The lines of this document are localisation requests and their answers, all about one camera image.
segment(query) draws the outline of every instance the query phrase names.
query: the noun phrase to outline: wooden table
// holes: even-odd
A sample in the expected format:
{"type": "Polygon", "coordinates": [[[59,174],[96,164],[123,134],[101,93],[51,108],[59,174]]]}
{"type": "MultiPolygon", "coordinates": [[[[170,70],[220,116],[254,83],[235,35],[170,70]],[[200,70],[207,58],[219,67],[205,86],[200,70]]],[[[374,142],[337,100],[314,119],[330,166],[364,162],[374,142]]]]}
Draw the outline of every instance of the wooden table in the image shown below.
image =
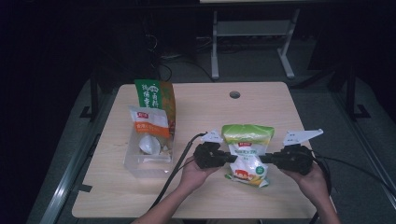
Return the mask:
{"type": "MultiPolygon", "coordinates": [[[[196,134],[220,131],[224,124],[250,123],[275,128],[268,152],[283,148],[286,131],[304,129],[281,82],[174,84],[177,102],[175,158],[196,134]],[[238,99],[230,97],[239,91],[238,99]]],[[[138,179],[123,166],[132,120],[127,105],[138,105],[134,85],[120,88],[83,185],[73,207],[75,217],[140,217],[157,198],[166,179],[138,179]]],[[[200,143],[191,147],[192,155],[200,143]]],[[[314,206],[298,186],[274,165],[269,165],[270,185],[257,189],[226,179],[226,164],[210,176],[176,211],[175,218],[311,218],[314,206]]],[[[180,172],[169,186],[179,182],[180,172]]]]}

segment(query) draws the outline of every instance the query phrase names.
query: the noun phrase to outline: packaged food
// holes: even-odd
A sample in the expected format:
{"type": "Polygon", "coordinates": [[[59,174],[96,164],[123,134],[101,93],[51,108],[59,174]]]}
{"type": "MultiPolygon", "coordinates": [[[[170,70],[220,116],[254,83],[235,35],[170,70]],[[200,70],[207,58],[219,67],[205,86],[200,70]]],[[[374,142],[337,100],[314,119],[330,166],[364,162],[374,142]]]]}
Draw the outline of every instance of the packaged food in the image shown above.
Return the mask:
{"type": "Polygon", "coordinates": [[[221,133],[232,155],[238,156],[230,163],[232,173],[227,175],[234,181],[256,186],[268,186],[266,180],[268,166],[261,162],[259,156],[264,155],[274,136],[273,127],[254,124],[224,125],[221,133]]]}
{"type": "Polygon", "coordinates": [[[130,105],[138,145],[148,155],[170,155],[168,119],[164,110],[130,105]]]}

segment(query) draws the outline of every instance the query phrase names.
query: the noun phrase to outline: plastic box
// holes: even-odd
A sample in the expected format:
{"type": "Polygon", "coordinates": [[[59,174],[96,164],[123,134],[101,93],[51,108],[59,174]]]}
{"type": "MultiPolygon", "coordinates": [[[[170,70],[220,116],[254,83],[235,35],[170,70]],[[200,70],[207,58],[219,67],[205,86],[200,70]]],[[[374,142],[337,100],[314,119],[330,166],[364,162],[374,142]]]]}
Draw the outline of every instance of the plastic box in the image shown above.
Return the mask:
{"type": "MultiPolygon", "coordinates": [[[[173,139],[171,136],[168,140],[172,145],[173,139]]],[[[139,148],[138,133],[134,128],[131,131],[124,165],[137,178],[166,178],[174,167],[172,154],[144,155],[139,148]]]]}

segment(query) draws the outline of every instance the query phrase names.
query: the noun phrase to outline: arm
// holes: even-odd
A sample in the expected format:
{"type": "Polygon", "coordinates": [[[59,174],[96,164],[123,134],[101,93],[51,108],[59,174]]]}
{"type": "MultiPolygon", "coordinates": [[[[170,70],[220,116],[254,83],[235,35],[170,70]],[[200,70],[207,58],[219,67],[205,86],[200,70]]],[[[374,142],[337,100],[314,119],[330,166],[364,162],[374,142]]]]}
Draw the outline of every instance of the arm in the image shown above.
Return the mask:
{"type": "Polygon", "coordinates": [[[300,175],[286,170],[282,170],[282,172],[297,183],[301,192],[317,208],[322,223],[341,223],[330,200],[324,174],[317,164],[312,165],[312,170],[308,175],[300,175]]]}
{"type": "Polygon", "coordinates": [[[167,223],[181,203],[196,189],[200,188],[208,176],[219,169],[209,168],[201,170],[193,160],[193,157],[187,158],[184,164],[183,173],[177,188],[133,223],[167,223]]]}

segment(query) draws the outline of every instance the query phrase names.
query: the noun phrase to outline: black wall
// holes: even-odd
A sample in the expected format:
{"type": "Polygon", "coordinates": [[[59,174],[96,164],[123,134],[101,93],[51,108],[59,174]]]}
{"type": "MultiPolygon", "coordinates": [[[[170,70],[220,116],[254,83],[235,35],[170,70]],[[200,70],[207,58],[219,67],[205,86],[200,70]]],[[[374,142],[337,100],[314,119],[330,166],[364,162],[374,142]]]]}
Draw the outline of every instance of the black wall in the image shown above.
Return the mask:
{"type": "Polygon", "coordinates": [[[87,19],[54,2],[0,6],[2,223],[26,221],[92,69],[91,46],[81,35],[87,19]]]}

